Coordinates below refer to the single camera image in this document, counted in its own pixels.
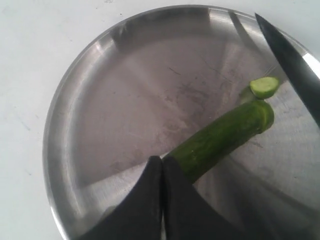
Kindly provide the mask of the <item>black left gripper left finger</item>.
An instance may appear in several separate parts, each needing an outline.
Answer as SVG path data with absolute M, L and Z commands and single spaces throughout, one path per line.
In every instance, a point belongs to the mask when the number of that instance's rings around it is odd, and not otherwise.
M 125 199 L 79 240 L 160 240 L 163 162 L 151 156 Z

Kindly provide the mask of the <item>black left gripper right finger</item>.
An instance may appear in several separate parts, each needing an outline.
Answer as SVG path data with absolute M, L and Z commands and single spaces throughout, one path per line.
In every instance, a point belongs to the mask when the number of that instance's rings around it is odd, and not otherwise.
M 162 161 L 162 207 L 168 240 L 246 240 L 245 233 L 200 196 L 171 156 Z

